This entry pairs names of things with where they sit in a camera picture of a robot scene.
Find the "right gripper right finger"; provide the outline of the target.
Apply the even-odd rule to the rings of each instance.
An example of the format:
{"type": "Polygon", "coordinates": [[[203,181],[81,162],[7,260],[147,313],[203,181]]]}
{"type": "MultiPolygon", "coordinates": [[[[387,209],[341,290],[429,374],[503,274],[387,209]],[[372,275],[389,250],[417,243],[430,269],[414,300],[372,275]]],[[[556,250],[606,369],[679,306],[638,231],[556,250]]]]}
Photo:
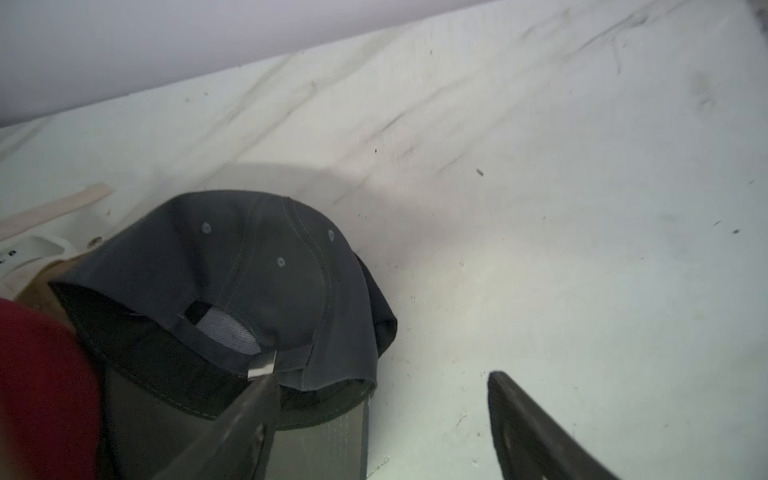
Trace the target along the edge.
{"type": "Polygon", "coordinates": [[[487,386],[493,444],[504,479],[617,478],[505,372],[491,372],[487,386]]]}

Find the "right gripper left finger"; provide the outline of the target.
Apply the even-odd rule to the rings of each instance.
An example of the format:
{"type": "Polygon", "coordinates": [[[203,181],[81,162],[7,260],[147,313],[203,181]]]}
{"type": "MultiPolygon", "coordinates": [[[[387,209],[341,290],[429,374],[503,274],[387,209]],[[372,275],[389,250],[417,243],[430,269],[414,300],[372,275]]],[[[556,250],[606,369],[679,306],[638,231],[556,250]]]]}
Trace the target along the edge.
{"type": "Polygon", "coordinates": [[[262,479],[274,442],[280,387],[273,375],[258,377],[156,479],[262,479]]]}

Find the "red baseball cap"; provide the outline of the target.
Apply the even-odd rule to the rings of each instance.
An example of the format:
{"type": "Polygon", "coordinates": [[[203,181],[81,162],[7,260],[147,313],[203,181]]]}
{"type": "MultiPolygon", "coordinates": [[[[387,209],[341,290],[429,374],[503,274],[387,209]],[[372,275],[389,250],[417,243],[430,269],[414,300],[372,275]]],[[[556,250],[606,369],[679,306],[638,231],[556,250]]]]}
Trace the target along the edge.
{"type": "Polygon", "coordinates": [[[97,375],[72,331],[1,301],[1,477],[96,479],[97,375]]]}

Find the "tan dark-brim baseball cap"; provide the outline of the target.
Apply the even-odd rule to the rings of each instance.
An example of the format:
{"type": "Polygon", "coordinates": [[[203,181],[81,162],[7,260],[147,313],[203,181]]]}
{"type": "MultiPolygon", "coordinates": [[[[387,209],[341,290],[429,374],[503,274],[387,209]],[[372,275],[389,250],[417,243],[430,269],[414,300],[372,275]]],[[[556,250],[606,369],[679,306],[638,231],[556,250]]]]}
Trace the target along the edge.
{"type": "Polygon", "coordinates": [[[49,282],[71,270],[82,258],[83,255],[80,255],[68,260],[57,260],[45,266],[14,298],[14,301],[56,320],[70,331],[74,331],[75,327],[49,286],[49,282]]]}

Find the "white baseball cap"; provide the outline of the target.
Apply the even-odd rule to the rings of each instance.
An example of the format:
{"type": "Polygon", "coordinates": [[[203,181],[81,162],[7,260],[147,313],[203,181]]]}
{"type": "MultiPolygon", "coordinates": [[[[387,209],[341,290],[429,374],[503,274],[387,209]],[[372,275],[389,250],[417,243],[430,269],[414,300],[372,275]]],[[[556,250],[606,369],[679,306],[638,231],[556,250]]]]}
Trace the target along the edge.
{"type": "Polygon", "coordinates": [[[29,236],[1,251],[1,297],[15,299],[46,267],[79,254],[69,241],[29,236]]]}

